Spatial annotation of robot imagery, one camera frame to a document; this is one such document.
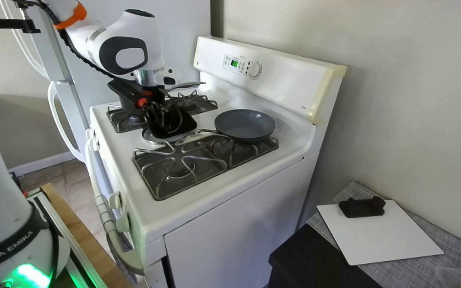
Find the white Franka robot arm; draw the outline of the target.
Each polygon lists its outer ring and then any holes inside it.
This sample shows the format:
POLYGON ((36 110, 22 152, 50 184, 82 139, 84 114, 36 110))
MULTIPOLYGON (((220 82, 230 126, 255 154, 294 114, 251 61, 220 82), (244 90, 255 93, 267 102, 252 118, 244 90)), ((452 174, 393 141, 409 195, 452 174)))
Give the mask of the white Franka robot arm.
POLYGON ((110 77, 108 88, 130 112, 145 114, 163 101, 163 43, 151 13, 126 8, 103 26, 79 0, 39 0, 38 5, 70 51, 110 77))

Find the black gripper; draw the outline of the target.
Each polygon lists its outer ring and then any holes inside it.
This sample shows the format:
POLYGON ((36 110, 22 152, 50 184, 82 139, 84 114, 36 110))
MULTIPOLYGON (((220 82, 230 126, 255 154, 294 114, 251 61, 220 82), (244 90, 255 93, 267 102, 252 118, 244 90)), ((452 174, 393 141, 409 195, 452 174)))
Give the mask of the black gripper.
POLYGON ((129 80, 110 80, 106 86, 119 98, 121 109, 130 115, 142 115, 151 104, 164 101, 159 86, 140 86, 129 80))

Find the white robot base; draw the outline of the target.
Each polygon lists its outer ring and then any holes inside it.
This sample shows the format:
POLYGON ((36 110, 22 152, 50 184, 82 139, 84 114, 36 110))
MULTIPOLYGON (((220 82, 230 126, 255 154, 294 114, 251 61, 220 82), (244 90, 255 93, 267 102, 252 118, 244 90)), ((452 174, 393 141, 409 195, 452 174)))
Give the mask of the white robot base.
POLYGON ((68 243, 9 176, 0 154, 0 288, 49 288, 68 243))

